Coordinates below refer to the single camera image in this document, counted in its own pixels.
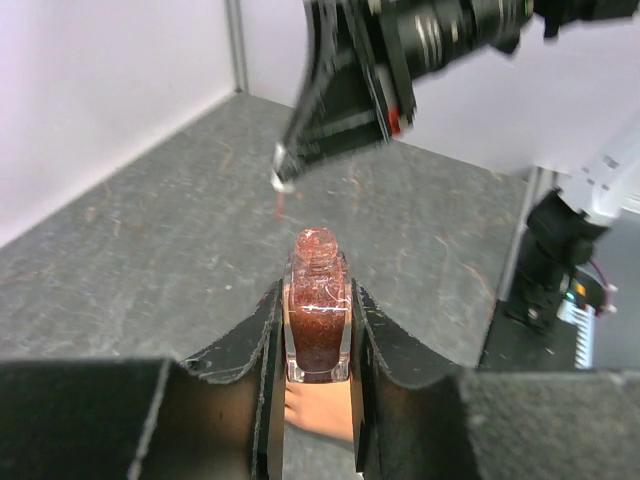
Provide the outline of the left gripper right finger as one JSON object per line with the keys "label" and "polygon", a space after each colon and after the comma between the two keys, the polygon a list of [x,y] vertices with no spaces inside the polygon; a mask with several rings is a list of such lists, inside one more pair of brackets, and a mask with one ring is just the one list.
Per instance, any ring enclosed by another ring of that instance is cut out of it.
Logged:
{"label": "left gripper right finger", "polygon": [[366,479],[635,479],[639,374],[457,365],[353,288],[351,398]]}

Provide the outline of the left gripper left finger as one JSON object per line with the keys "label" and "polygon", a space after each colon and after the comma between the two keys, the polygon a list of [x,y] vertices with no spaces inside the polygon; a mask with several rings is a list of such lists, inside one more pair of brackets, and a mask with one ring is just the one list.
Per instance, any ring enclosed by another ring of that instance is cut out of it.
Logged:
{"label": "left gripper left finger", "polygon": [[5,360],[5,479],[278,479],[282,285],[183,361]]}

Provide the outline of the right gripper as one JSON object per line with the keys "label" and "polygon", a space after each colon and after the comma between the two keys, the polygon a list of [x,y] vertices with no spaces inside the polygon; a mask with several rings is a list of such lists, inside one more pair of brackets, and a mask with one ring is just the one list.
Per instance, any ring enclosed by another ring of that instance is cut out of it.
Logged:
{"label": "right gripper", "polygon": [[304,10],[306,68],[278,141],[283,183],[404,134],[416,110],[393,1],[306,1]]}

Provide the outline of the white nail polish cap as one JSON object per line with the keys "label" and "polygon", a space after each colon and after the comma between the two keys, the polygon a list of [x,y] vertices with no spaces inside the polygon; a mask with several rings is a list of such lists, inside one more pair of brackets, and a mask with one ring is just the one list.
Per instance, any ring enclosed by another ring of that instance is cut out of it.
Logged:
{"label": "white nail polish cap", "polygon": [[285,196],[294,192],[294,187],[291,182],[283,182],[278,176],[278,171],[287,156],[284,146],[277,142],[274,146],[274,152],[272,156],[272,170],[270,174],[270,183],[274,191],[277,194],[276,206],[274,215],[277,220],[280,220],[284,211]]}

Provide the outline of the glitter nail polish bottle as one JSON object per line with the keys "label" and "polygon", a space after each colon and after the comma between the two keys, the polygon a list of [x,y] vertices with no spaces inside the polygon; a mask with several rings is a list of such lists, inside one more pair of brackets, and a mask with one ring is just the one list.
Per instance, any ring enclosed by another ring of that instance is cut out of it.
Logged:
{"label": "glitter nail polish bottle", "polygon": [[282,290],[286,375],[292,383],[349,379],[352,283],[335,234],[308,228],[296,238]]}

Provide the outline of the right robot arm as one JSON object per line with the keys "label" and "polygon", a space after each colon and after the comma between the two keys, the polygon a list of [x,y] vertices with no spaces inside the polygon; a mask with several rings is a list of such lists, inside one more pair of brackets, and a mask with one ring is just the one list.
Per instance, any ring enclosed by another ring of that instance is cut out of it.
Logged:
{"label": "right robot arm", "polygon": [[[414,120],[416,80],[490,46],[510,54],[540,17],[552,39],[576,21],[632,17],[635,1],[308,1],[306,74],[273,155],[279,192],[321,164],[386,143]],[[520,244],[507,316],[551,328],[577,268],[619,217],[639,171],[632,122],[535,205]]]}

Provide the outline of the mannequin hand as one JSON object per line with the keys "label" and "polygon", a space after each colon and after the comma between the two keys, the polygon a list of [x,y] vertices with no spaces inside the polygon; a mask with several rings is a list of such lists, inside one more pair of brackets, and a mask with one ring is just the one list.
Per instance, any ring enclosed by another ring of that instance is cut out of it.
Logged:
{"label": "mannequin hand", "polygon": [[353,442],[350,384],[287,381],[285,420],[307,432]]}

